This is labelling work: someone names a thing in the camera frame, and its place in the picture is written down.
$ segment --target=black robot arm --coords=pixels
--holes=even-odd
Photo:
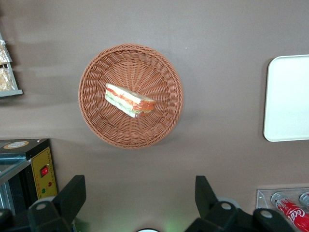
[[[37,202],[16,216],[1,209],[0,232],[70,232],[85,201],[85,178],[76,175],[51,202]]]
[[[230,202],[220,202],[204,176],[196,177],[195,201],[200,218],[185,232],[294,232],[278,212],[256,209],[249,215]]]

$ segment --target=round wicker basket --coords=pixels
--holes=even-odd
[[[154,112],[131,118],[105,100],[105,84],[122,86],[156,100]],[[90,129],[117,147],[151,146],[176,125],[183,89],[172,64],[159,52],[138,44],[102,51],[87,66],[79,86],[79,106]]]

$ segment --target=yellow panel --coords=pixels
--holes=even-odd
[[[38,199],[56,196],[57,187],[49,147],[32,158],[31,166]]]

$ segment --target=sandwich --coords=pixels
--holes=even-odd
[[[144,95],[109,83],[106,84],[105,99],[133,118],[152,113],[156,103]]]

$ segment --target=red button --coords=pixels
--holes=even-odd
[[[41,177],[45,176],[48,174],[48,168],[45,166],[41,169]]]

